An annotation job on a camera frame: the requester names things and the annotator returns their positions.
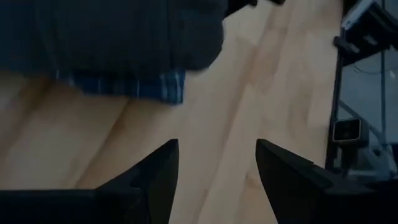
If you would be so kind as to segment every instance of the wooden floor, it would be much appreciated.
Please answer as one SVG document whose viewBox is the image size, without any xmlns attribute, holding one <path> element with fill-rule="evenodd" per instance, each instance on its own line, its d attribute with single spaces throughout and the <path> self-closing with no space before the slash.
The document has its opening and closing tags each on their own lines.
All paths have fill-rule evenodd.
<svg viewBox="0 0 398 224">
<path fill-rule="evenodd" d="M 256 139 L 324 164 L 341 11 L 339 0 L 239 11 L 216 62 L 187 78 L 181 106 L 1 72 L 0 189 L 96 187 L 178 138 L 170 223 L 276 223 Z"/>
</svg>

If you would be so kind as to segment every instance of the dark fabric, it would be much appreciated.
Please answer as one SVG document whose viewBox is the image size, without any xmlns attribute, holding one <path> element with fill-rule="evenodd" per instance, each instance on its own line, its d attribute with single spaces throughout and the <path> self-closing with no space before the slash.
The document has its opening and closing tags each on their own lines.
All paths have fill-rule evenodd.
<svg viewBox="0 0 398 224">
<path fill-rule="evenodd" d="M 160 74 L 153 80 L 115 77 L 111 73 L 89 71 L 71 73 L 56 71 L 50 76 L 75 86 L 87 94 L 147 98 L 173 105 L 183 102 L 184 70 Z"/>
<path fill-rule="evenodd" d="M 56 69 L 153 78 L 210 66 L 223 44 L 227 0 L 36 0 L 35 6 Z"/>
<path fill-rule="evenodd" d="M 35 25 L 34 1 L 0 1 L 0 29 L 0 69 L 36 72 L 51 68 Z"/>
</svg>

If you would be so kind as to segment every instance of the black device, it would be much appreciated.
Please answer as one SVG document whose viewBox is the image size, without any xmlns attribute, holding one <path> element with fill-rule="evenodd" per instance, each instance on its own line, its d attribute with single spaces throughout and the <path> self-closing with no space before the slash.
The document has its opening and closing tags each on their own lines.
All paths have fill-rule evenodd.
<svg viewBox="0 0 398 224">
<path fill-rule="evenodd" d="M 257 140 L 256 160 L 279 224 L 398 221 L 396 181 L 359 185 L 264 139 Z"/>
<path fill-rule="evenodd" d="M 93 190 L 0 191 L 0 223 L 166 224 L 178 178 L 178 141 Z"/>
</svg>

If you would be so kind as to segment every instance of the cable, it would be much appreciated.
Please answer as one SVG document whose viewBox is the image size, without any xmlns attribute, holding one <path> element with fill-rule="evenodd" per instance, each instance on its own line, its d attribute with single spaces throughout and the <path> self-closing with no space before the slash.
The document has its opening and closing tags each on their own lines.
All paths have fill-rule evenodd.
<svg viewBox="0 0 398 224">
<path fill-rule="evenodd" d="M 356 72 L 356 73 L 364 73 L 364 74 L 368 74 L 368 75 L 379 75 L 382 72 L 387 72 L 387 71 L 398 69 L 398 67 L 392 67 L 390 69 L 385 69 L 384 71 L 380 71 L 380 72 L 367 72 L 367 71 L 364 71 L 364 70 L 358 68 L 358 66 L 356 66 L 355 64 L 353 64 L 353 67 L 355 69 L 357 69 L 357 70 L 354 70 L 354 72 Z"/>
</svg>

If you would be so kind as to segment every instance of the plaid fabric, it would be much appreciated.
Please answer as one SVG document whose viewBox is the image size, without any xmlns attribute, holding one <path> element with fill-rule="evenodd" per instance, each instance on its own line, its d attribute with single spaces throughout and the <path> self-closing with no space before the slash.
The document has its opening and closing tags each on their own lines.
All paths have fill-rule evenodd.
<svg viewBox="0 0 398 224">
<path fill-rule="evenodd" d="M 147 98 L 177 105 L 183 101 L 185 70 L 161 74 L 154 80 L 138 80 L 134 77 L 116 78 L 110 73 L 87 71 L 63 73 L 59 70 L 53 74 L 53 78 L 88 94 Z"/>
</svg>

